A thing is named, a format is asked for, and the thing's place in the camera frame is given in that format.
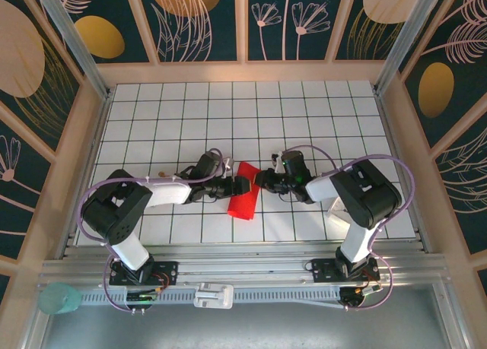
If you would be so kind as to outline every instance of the red cloth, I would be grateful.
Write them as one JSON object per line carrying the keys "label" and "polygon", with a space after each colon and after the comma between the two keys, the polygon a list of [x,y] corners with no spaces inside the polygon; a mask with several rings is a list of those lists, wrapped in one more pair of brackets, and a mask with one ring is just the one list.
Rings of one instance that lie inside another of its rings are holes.
{"label": "red cloth", "polygon": [[242,220],[252,220],[256,211],[257,197],[259,196],[260,187],[256,186],[253,181],[256,174],[260,171],[244,161],[238,166],[237,175],[245,176],[250,181],[250,192],[244,195],[234,195],[230,198],[227,213]]}

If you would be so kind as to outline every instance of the gray floor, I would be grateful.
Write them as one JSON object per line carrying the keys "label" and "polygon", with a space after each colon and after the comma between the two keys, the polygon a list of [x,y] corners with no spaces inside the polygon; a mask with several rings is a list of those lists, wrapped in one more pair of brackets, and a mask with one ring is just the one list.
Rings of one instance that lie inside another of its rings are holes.
{"label": "gray floor", "polygon": [[398,287],[360,313],[289,304],[230,310],[157,306],[143,317],[109,306],[52,316],[42,348],[428,348],[449,347],[432,289]]}

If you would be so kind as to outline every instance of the teal cup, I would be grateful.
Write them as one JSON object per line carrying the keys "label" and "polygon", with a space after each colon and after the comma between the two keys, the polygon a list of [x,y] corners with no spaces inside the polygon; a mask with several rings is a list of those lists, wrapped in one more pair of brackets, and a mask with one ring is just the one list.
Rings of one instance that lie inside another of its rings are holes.
{"label": "teal cup", "polygon": [[70,313],[81,305],[81,293],[65,283],[51,283],[39,295],[39,309],[47,315]]}

